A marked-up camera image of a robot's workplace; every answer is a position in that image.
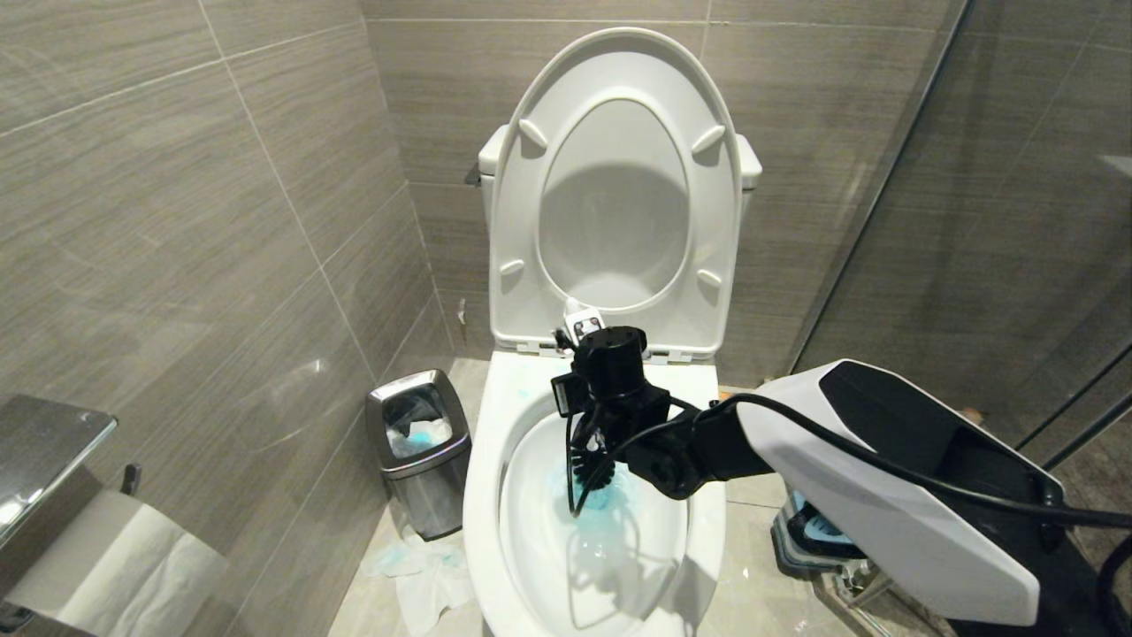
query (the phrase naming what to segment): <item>bathroom floor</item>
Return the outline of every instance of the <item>bathroom floor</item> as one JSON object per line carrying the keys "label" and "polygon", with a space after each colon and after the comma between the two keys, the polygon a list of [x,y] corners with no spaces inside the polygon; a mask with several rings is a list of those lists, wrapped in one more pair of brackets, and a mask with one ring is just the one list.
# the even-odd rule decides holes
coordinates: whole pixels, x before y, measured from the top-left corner
{"label": "bathroom floor", "polygon": [[[487,370],[486,361],[461,359],[449,373],[470,421],[479,414]],[[474,436],[475,423],[469,424]],[[786,490],[777,475],[731,481],[727,484],[727,497],[723,570],[707,616],[700,626],[700,637],[940,635],[899,602],[883,599],[886,596],[876,602],[884,612],[874,613],[884,631],[857,632],[814,595],[809,583],[781,575],[774,563],[769,535],[771,522],[786,500]],[[397,530],[405,527],[400,509],[391,505],[370,542],[367,558],[396,541]],[[462,545],[463,537],[456,533],[437,542]],[[354,575],[329,637],[409,637],[409,629],[401,620],[394,580],[380,575],[368,576],[366,571],[359,568]],[[428,634],[428,637],[472,636],[491,637],[474,602],[445,611]]]}

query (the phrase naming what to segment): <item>toilet bowl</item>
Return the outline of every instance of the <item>toilet bowl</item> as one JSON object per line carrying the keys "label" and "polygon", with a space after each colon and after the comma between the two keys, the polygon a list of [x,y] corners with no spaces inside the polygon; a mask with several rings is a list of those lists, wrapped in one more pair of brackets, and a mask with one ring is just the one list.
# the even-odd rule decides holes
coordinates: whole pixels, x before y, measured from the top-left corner
{"label": "toilet bowl", "polygon": [[558,53],[480,152],[497,342],[464,496],[495,637],[685,636],[722,562],[726,493],[668,500],[618,465],[577,519],[550,380],[569,300],[649,336],[645,377],[706,407],[739,224],[762,171],[700,62],[640,28]]}

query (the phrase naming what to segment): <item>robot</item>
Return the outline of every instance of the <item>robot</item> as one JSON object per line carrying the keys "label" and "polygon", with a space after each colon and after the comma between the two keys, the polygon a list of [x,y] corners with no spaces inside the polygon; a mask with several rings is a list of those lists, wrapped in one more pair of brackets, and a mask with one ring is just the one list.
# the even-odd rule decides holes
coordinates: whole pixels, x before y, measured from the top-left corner
{"label": "robot", "polygon": [[1066,508],[1053,476],[900,377],[839,361],[698,410],[645,380],[642,330],[556,341],[574,351],[551,384],[574,516],[615,463],[676,500],[777,472],[796,490],[772,532],[783,570],[867,559],[961,636],[1130,634],[1113,579],[1132,537],[1097,574],[1065,534],[1132,516]]}

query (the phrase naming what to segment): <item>toilet lid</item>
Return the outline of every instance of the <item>toilet lid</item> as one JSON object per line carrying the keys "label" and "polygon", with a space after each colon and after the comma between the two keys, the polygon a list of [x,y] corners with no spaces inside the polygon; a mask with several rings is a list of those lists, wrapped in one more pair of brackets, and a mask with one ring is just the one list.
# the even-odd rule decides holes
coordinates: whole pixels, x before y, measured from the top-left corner
{"label": "toilet lid", "polygon": [[650,350],[711,356],[723,339],[741,206],[727,106],[679,43],[610,28],[558,53],[499,154],[491,328],[551,344],[568,296]]}

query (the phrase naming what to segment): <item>chrome toilet paper holder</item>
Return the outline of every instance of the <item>chrome toilet paper holder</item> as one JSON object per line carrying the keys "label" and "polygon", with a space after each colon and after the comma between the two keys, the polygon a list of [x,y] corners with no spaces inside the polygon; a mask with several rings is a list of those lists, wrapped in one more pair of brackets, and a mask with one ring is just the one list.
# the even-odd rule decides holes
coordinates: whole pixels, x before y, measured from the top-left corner
{"label": "chrome toilet paper holder", "polygon": [[[131,463],[122,472],[122,487],[119,491],[126,496],[135,496],[142,487],[142,465]],[[15,635],[36,618],[35,611],[16,606],[0,600],[0,635]]]}

